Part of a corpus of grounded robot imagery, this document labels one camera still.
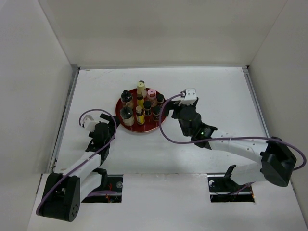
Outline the pink cap spice jar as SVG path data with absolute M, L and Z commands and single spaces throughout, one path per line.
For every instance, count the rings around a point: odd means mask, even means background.
M 157 105 L 157 95 L 156 90 L 154 89 L 148 89 L 147 91 L 147 98 L 150 101 L 152 107 Z

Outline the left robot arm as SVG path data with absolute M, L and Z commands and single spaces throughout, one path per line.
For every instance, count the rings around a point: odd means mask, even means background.
M 95 121 L 85 111 L 78 123 L 89 131 L 91 138 L 84 154 L 70 168 L 51 173 L 46 180 L 43 196 L 36 209 L 36 215 L 72 222 L 79 212 L 81 202 L 93 191 L 103 192 L 108 186 L 106 171 L 99 167 L 109 155 L 111 142 L 120 125 L 117 116 L 101 109 L 100 118 Z

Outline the yellow label bottle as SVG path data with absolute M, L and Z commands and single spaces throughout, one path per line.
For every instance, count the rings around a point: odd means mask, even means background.
M 143 125 L 145 123 L 144 111 L 139 105 L 136 107 L 136 119 L 138 125 Z
M 142 109 L 144 108 L 144 97 L 143 97 L 143 93 L 142 90 L 137 90 L 136 92 L 137 94 L 137 106 L 140 106 Z

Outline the black cap spice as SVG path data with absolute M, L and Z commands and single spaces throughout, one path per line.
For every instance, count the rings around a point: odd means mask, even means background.
M 145 114 L 145 116 L 147 116 L 147 117 L 151 116 L 151 113 L 152 113 L 152 111 L 151 111 L 152 103 L 150 101 L 145 101 L 143 106 L 144 106 L 144 114 Z
M 163 94 L 157 94 L 156 99 L 157 99 L 158 106 L 162 106 L 165 102 L 165 98 Z
M 161 110 L 161 107 L 158 105 L 152 108 L 153 121 L 159 120 L 160 110 Z

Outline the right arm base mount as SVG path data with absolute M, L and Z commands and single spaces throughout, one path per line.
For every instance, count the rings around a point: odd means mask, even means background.
M 223 174 L 208 174 L 207 181 L 212 203 L 255 202 L 252 183 L 238 185 Z

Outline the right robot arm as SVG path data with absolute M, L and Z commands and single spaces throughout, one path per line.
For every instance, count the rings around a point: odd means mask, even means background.
M 178 120 L 184 136 L 189 143 L 199 148 L 223 151 L 252 161 L 240 166 L 233 164 L 227 169 L 223 185 L 228 190 L 235 190 L 240 185 L 258 181 L 268 181 L 276 186 L 286 187 L 295 169 L 296 157 L 289 145 L 279 138 L 234 137 L 202 122 L 196 111 L 196 102 L 187 104 L 182 101 L 167 100 L 161 112 Z

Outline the black knob glass jar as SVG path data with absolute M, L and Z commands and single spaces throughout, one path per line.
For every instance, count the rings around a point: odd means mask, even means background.
M 123 107 L 129 107 L 131 109 L 134 107 L 132 94 L 128 90 L 124 90 L 121 93 L 121 102 Z

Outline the yellow cap spice jar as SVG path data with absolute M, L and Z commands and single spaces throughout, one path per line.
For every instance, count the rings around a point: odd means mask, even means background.
M 143 80 L 139 80 L 137 82 L 137 90 L 140 90 L 142 92 L 143 98 L 147 97 L 147 90 L 146 90 L 145 82 Z

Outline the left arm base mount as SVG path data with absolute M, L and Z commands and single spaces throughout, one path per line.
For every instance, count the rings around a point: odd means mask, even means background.
M 82 203 L 121 203 L 123 175 L 108 175 L 102 186 L 93 190 Z

